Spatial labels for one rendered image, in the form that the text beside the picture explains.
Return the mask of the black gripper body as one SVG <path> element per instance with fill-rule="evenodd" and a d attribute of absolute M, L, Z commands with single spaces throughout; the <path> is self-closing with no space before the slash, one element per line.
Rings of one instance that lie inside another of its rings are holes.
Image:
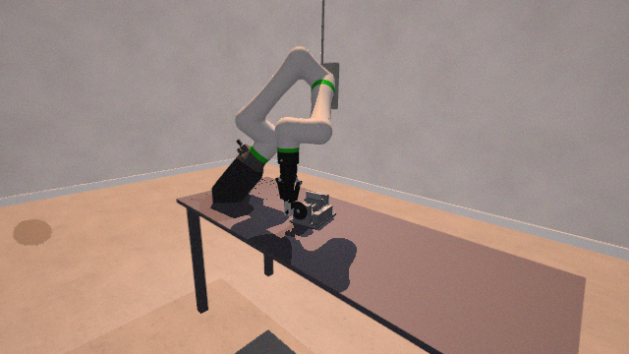
<path fill-rule="evenodd" d="M 284 175 L 289 174 L 289 175 Z M 294 185 L 297 177 L 297 165 L 294 166 L 282 166 L 280 165 L 280 178 L 286 178 L 286 185 L 288 185 L 287 179 L 291 179 L 291 185 Z"/>

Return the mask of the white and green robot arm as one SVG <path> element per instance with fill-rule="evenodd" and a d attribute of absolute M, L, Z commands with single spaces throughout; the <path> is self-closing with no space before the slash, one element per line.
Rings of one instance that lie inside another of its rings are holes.
<path fill-rule="evenodd" d="M 266 115 L 298 80 L 306 81 L 312 88 L 310 119 L 285 117 L 274 127 L 265 119 Z M 237 140 L 241 159 L 258 173 L 276 153 L 277 163 L 282 166 L 299 164 L 299 144 L 323 145 L 332 136 L 334 91 L 334 77 L 309 50 L 293 48 L 269 82 L 236 115 L 238 129 L 255 141 L 250 147 Z"/>

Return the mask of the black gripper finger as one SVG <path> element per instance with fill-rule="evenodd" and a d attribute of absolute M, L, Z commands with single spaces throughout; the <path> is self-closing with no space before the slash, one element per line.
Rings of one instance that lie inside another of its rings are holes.
<path fill-rule="evenodd" d="M 296 178 L 296 186 L 295 183 L 294 185 L 291 185 L 291 179 L 288 178 L 287 179 L 288 182 L 288 188 L 289 188 L 289 216 L 292 216 L 294 214 L 294 202 L 298 200 L 298 196 L 299 196 L 299 191 L 300 191 L 300 187 L 302 185 L 302 181 L 299 181 Z M 295 186 L 295 190 L 294 190 L 294 186 Z"/>
<path fill-rule="evenodd" d="M 286 185 L 286 178 L 282 178 L 281 180 L 279 176 L 275 178 L 275 180 L 277 182 L 280 199 L 284 201 L 284 215 L 287 215 L 285 211 L 289 209 L 289 188 L 288 185 Z"/>

